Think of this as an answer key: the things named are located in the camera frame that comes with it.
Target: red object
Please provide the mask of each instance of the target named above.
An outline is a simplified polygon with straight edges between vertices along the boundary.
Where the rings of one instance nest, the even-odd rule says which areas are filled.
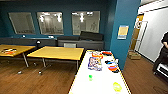
[[[116,66],[110,66],[110,67],[108,67],[108,69],[109,69],[110,71],[116,71],[116,70],[117,70],[117,67],[116,67]]]
[[[111,52],[102,52],[103,54],[108,54],[108,55],[112,55]]]
[[[102,59],[102,58],[103,58],[103,55],[102,55],[102,54],[94,55],[94,54],[92,53],[92,57],[99,57],[100,59]]]

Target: paper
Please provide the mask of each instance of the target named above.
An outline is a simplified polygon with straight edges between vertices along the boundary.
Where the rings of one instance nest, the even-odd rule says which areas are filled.
[[[117,39],[126,39],[129,26],[120,25]]]

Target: table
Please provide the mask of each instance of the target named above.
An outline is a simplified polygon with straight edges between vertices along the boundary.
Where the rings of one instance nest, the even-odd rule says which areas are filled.
[[[0,56],[10,56],[10,57],[14,57],[16,55],[19,55],[22,53],[23,58],[25,60],[26,66],[29,67],[29,64],[27,62],[26,56],[24,54],[24,52],[35,48],[35,46],[21,46],[21,45],[0,45]],[[16,51],[14,51],[14,53],[11,54],[7,54],[4,53],[4,49],[16,49]]]
[[[28,54],[27,56],[42,58],[44,67],[46,67],[44,58],[76,60],[77,69],[78,69],[78,60],[80,60],[82,53],[83,53],[83,48],[65,48],[65,47],[45,46],[41,49],[38,49]]]
[[[92,57],[92,54],[87,51],[73,81],[69,94],[130,94],[121,71],[119,70],[118,73],[113,73],[108,69],[107,64],[105,63],[106,60],[115,61],[113,55],[103,56],[103,59],[101,59],[102,71],[88,69],[90,57]],[[122,87],[120,92],[114,90],[113,84],[115,82]]]

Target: person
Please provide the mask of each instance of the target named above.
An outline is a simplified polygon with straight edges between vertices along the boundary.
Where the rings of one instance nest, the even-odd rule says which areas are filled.
[[[153,72],[156,72],[158,65],[163,61],[163,59],[168,58],[168,32],[164,34],[161,42],[163,44],[163,47],[160,51],[159,57],[156,59],[156,61],[154,63]]]

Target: blue wall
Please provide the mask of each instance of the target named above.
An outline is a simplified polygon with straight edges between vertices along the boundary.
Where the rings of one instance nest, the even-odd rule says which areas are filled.
[[[8,37],[8,32],[6,31],[5,25],[1,19],[1,15],[0,15],[0,37]]]
[[[105,50],[110,50],[116,3],[117,3],[117,0],[108,1],[106,27],[104,32]]]
[[[121,70],[124,69],[140,2],[141,0],[117,0],[110,50],[115,58],[119,59],[119,67]],[[129,26],[127,39],[125,40],[117,39],[120,25]]]
[[[106,16],[106,0],[50,0],[50,1],[20,1],[20,2],[1,2],[1,15],[4,20],[4,24],[7,27],[7,32],[10,37],[18,38],[22,35],[15,34],[9,19],[9,12],[31,12],[32,19],[35,27],[34,35],[26,35],[27,38],[48,38],[47,35],[40,34],[40,28],[37,20],[37,12],[62,12],[63,13],[63,30],[64,35],[72,36],[72,16],[73,11],[100,11],[100,28],[99,32],[104,34],[105,28],[105,16]]]

